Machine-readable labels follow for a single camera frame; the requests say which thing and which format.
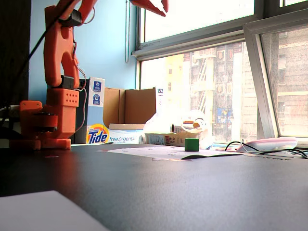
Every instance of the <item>small green block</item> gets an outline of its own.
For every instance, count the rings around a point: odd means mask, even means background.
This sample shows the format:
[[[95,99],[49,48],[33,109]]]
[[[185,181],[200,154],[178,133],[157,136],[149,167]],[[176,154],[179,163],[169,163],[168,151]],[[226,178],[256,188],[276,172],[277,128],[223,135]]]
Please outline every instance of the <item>small green block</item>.
[[[199,151],[199,139],[185,138],[185,151],[198,152]]]

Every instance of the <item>white paper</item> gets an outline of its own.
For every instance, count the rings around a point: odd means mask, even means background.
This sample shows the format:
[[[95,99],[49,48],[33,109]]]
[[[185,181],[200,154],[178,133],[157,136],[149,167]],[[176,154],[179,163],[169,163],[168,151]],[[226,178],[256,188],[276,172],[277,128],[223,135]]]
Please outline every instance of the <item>white paper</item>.
[[[108,231],[55,191],[0,198],[0,231]]]
[[[163,158],[163,159],[182,159],[190,155],[202,155],[205,157],[211,157],[215,155],[239,154],[234,152],[202,150],[202,149],[200,149],[200,151],[198,152],[186,152],[183,147],[174,147],[174,146],[122,148],[122,149],[109,150],[109,152],[146,156],[151,158]]]

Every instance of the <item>product box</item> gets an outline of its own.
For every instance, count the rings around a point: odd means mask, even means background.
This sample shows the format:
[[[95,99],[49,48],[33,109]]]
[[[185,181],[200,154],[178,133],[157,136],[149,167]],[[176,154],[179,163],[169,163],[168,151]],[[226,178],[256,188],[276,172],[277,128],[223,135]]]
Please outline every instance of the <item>product box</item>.
[[[171,132],[171,133],[146,133],[145,139],[148,144],[167,145],[185,147],[185,138],[198,138],[200,140],[207,137],[207,130],[201,133]]]
[[[155,89],[105,88],[104,79],[91,77],[86,90],[85,122],[71,137],[72,143],[142,142],[143,125],[156,113]],[[84,99],[81,92],[76,128],[82,123]]]

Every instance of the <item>window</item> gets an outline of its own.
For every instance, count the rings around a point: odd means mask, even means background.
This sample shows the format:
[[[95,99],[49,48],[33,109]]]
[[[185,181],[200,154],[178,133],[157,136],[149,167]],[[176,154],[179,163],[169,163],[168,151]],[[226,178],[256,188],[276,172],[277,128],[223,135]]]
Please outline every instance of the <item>window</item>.
[[[169,66],[182,68],[169,75]],[[216,142],[257,138],[257,98],[245,42],[144,61],[141,88],[152,87],[168,89],[164,108],[172,115],[204,112]]]
[[[308,27],[262,34],[282,136],[308,135]]]
[[[172,7],[169,8],[166,17],[146,12],[144,42],[253,15],[254,2],[254,0],[169,0],[169,5]]]
[[[280,0],[280,7],[293,5],[306,0]]]

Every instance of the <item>window frame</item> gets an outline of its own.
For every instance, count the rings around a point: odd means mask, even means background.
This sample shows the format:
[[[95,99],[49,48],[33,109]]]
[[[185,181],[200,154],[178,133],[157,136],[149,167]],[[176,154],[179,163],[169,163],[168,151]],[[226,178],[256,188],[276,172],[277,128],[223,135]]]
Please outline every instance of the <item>window frame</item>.
[[[296,27],[305,24],[308,22],[308,11],[305,9],[308,9],[308,0],[283,7],[280,7],[280,0],[255,0],[255,13],[251,16],[141,43],[141,36],[144,36],[141,35],[141,14],[144,10],[137,8],[137,49],[132,52],[137,60],[136,88],[141,87],[142,61],[245,41],[258,100],[257,139],[279,137],[266,59],[258,31],[267,29],[267,32],[272,32],[273,29],[281,28],[281,25]],[[298,144],[307,146],[308,139],[301,138]]]
[[[281,131],[277,120],[278,112],[274,108],[274,96],[270,89],[268,63],[262,48],[261,34],[285,31],[307,24],[308,9],[304,9],[251,22],[243,26],[265,138],[280,137]]]

